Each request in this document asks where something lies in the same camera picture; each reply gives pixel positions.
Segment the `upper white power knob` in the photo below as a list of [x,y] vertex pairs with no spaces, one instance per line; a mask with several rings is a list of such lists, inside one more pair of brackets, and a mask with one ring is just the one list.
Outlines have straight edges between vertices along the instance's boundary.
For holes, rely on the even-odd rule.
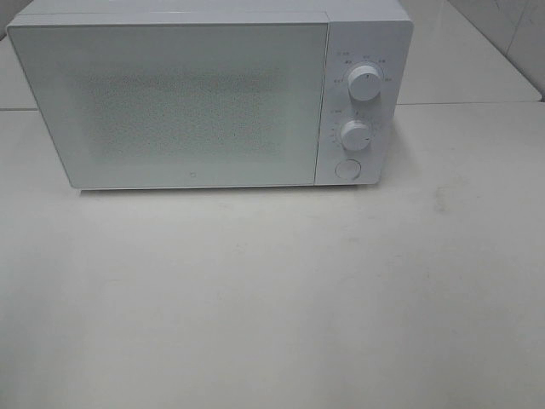
[[349,95],[356,101],[366,102],[381,93],[382,70],[371,62],[363,62],[347,75]]

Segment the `white microwave oven body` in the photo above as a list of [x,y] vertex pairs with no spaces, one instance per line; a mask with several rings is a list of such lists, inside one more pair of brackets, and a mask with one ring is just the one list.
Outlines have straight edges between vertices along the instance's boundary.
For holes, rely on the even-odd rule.
[[[414,28],[396,1],[34,1],[8,23],[6,32],[14,49],[9,35],[13,27],[302,24],[327,27],[314,181],[252,187],[374,184],[381,176]],[[349,71],[363,62],[382,72],[381,93],[366,102],[354,100],[347,87]],[[340,129],[351,120],[371,127],[364,150],[351,152],[341,144]],[[343,180],[335,173],[347,159],[361,164],[356,180]]]

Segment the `white timer knob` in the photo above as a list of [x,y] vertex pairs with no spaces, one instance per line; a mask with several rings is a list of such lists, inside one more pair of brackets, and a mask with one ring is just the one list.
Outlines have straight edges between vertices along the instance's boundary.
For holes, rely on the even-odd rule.
[[351,152],[357,152],[367,148],[371,137],[371,127],[361,121],[348,121],[340,129],[341,144],[345,150]]

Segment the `white microwave door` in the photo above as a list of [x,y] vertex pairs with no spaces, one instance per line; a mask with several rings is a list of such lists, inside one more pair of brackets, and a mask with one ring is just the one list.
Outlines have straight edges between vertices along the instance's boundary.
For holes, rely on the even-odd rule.
[[9,35],[75,188],[314,181],[324,24],[27,26]]

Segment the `round door release button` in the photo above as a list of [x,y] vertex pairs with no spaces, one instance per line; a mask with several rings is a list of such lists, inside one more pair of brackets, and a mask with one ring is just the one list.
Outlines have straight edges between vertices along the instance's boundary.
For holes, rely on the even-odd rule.
[[361,164],[354,159],[347,159],[341,161],[335,168],[336,175],[348,181],[353,181],[359,178],[361,172]]

